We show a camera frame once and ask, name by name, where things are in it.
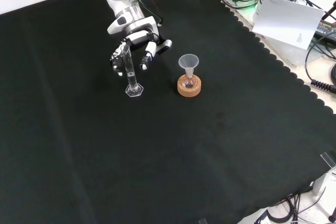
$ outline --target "black cloth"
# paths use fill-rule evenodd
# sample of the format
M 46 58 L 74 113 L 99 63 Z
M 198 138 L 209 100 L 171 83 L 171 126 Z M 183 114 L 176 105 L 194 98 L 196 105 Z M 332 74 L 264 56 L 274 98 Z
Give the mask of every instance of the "black cloth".
M 219 0 L 154 1 L 173 48 L 147 72 L 133 53 L 138 98 L 110 69 L 106 0 L 0 17 L 2 223 L 237 223 L 327 171 L 336 120 L 308 86 Z

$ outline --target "white table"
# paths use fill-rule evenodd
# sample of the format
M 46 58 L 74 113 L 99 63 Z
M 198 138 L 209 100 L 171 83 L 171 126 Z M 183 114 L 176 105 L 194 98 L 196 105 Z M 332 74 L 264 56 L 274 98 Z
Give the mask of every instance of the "white table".
M 332 7 L 332 4 L 335 0 L 311 0 L 311 1 L 319 5 L 321 8 L 324 8 L 325 10 L 329 10 Z M 231 10 L 238 17 L 239 21 L 243 22 L 243 24 L 246 27 L 252 30 L 252 26 L 240 13 L 238 13 L 234 9 L 231 9 Z M 280 55 L 273 49 L 270 43 L 263 36 L 257 35 L 257 37 L 260 38 L 261 42 L 265 44 L 265 47 L 268 48 L 272 54 L 277 56 L 278 60 L 281 60 L 282 62 L 284 62 L 284 60 L 282 60 Z M 334 64 L 335 62 L 330 60 L 327 57 L 320 58 L 308 64 L 309 73 L 316 80 L 319 80 L 319 81 L 322 81 L 328 84 L 332 84 L 331 79 L 330 79 L 330 71 L 332 67 L 334 66 Z M 311 87 L 311 90 L 317 94 L 318 98 L 321 99 L 325 103 L 326 106 L 329 106 L 330 108 L 332 108 L 334 113 L 336 113 L 336 94 L 324 92 L 318 88 L 312 87 L 310 85 L 310 80 L 306 75 L 304 67 L 300 67 L 296 69 L 290 68 L 290 69 L 293 73 L 295 73 L 298 76 L 299 79 L 302 79 L 306 85 Z

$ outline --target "paper sheet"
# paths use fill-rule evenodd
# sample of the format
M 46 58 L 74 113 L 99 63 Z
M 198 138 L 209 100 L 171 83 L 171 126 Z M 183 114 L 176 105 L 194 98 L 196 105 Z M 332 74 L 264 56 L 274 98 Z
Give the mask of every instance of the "paper sheet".
M 253 32 L 307 49 L 323 10 L 286 0 L 261 0 Z

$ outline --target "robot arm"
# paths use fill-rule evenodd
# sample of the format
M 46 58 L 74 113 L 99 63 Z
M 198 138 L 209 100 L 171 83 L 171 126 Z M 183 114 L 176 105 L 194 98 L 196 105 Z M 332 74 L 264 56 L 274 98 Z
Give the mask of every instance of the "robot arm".
M 162 39 L 155 19 L 143 15 L 137 0 L 107 0 L 107 2 L 116 16 L 116 20 L 108 28 L 108 33 L 115 34 L 121 31 L 126 33 L 125 39 L 121 41 L 110 59 L 113 71 L 119 76 L 123 76 L 120 53 L 125 44 L 134 47 L 148 41 L 140 63 L 142 70 L 149 67 L 149 63 L 156 55 L 170 49 L 172 42 Z

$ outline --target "funnel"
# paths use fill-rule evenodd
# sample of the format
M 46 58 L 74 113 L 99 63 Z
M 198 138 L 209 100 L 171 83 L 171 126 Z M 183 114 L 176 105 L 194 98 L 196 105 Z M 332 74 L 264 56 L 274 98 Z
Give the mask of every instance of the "funnel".
M 185 69 L 185 77 L 182 81 L 183 87 L 193 88 L 197 84 L 197 80 L 194 77 L 194 68 L 196 68 L 200 62 L 198 57 L 196 55 L 184 55 L 178 62 L 180 67 Z
M 177 89 L 184 97 L 194 97 L 201 90 L 201 80 L 194 75 L 194 68 L 197 67 L 199 58 L 196 55 L 184 55 L 179 61 L 181 68 L 185 69 L 185 75 L 179 78 Z

